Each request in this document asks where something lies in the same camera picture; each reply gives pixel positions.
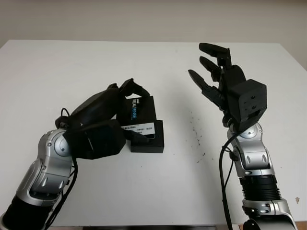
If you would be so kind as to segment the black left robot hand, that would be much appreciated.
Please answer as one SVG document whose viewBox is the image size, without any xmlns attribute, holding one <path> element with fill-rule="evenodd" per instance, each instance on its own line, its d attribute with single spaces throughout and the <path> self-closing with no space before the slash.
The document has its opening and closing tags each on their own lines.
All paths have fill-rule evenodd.
<svg viewBox="0 0 307 230">
<path fill-rule="evenodd" d="M 140 97 L 149 97 L 150 94 L 142 86 L 138 85 L 133 78 L 124 81 L 121 86 L 116 83 L 110 84 L 106 90 L 96 93 L 81 105 L 79 105 L 71 114 L 61 115 L 55 120 L 56 128 L 63 128 L 69 132 L 68 136 L 81 131 L 90 143 L 106 141 L 112 136 L 116 139 L 117 134 L 121 134 L 127 140 L 134 140 L 138 143 L 148 143 L 145 135 L 136 131 L 124 131 L 119 128 L 115 134 L 112 134 L 102 123 L 112 119 L 117 115 L 127 97 L 135 94 Z"/>
</svg>

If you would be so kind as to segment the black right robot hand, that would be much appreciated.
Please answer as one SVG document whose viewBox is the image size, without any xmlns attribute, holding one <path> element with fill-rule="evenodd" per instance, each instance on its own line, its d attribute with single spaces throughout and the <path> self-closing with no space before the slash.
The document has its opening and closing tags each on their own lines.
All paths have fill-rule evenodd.
<svg viewBox="0 0 307 230">
<path fill-rule="evenodd" d="M 229 48 L 199 43 L 199 49 L 211 57 L 217 58 L 217 64 L 203 56 L 199 58 L 199 61 L 211 73 L 212 80 L 219 83 L 219 86 L 208 85 L 204 78 L 192 69 L 189 69 L 188 73 L 194 83 L 201 89 L 201 93 L 223 112 L 223 126 L 229 127 L 235 119 L 231 115 L 231 106 L 227 95 L 232 87 L 246 81 L 245 75 L 238 65 L 232 64 Z"/>
</svg>

